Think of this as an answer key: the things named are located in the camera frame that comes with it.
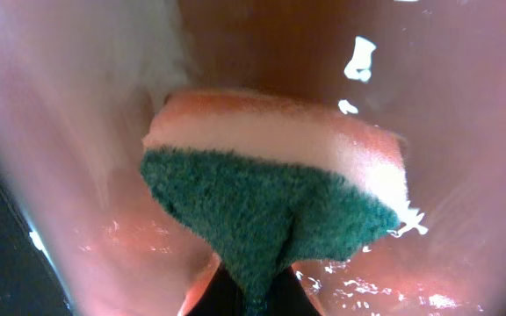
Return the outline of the green and orange sponge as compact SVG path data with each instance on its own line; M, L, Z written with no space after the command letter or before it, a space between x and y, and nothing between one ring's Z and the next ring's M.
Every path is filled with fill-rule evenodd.
M142 143L142 178L220 257L236 315L273 314L296 262L346 261L411 217L398 138L337 109L178 92Z

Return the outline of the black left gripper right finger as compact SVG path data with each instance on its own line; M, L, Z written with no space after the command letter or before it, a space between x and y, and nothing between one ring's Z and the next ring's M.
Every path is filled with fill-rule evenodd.
M274 314L277 316L320 316L291 267L274 280Z

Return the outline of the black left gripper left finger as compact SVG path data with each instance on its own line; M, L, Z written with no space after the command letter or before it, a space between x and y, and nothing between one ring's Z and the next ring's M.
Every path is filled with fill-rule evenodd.
M243 316L242 291L223 263L209 267L185 296L185 316Z

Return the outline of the dark red tray black rim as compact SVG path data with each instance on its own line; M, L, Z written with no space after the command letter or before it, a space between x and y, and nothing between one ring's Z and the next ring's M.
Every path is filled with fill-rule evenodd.
M0 0L0 315L185 315L220 257L141 176L168 97L394 134L411 217L292 269L321 315L506 315L506 1Z

